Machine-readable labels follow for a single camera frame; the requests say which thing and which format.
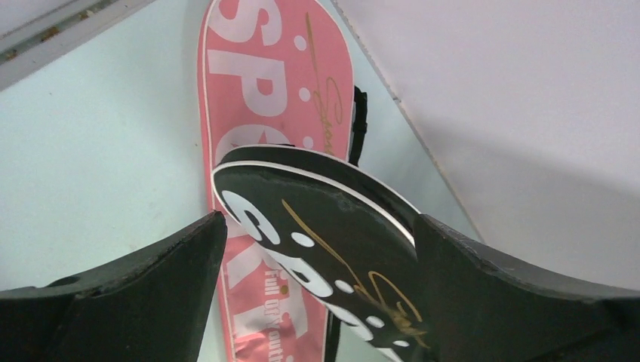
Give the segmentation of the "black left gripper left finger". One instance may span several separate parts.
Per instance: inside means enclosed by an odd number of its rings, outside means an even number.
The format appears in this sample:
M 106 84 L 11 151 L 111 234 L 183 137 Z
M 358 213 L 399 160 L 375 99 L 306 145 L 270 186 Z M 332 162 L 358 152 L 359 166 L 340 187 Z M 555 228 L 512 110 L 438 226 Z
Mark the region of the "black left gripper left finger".
M 197 360 L 226 236 L 214 212 L 96 268 L 3 291 L 1 359 Z

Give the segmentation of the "pink racket cover bag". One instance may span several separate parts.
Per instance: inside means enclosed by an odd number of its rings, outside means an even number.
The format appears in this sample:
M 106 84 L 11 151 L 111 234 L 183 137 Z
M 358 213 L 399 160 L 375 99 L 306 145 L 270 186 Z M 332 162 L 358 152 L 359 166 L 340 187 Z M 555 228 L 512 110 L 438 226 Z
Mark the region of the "pink racket cover bag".
M 205 173 L 230 150 L 288 144 L 347 158 L 354 74 L 317 1 L 214 1 L 198 42 Z M 324 361 L 328 313 L 232 218 L 217 292 L 229 361 Z

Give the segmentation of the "black racket cover bag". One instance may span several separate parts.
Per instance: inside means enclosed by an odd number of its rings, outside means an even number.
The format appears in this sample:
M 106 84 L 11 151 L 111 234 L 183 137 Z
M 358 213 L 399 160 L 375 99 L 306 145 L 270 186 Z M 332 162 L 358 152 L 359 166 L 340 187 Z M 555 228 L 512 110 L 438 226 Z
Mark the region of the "black racket cover bag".
M 393 361 L 436 361 L 412 224 L 401 195 L 338 158 L 242 146 L 212 173 L 232 218 L 294 280 Z

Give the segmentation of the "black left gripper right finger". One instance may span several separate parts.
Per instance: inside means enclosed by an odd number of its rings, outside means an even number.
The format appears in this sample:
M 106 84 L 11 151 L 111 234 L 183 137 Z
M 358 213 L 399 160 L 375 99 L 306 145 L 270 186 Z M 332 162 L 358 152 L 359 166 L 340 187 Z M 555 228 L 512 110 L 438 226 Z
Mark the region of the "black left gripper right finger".
M 637 361 L 639 293 L 535 266 L 447 227 L 414 223 L 443 361 Z

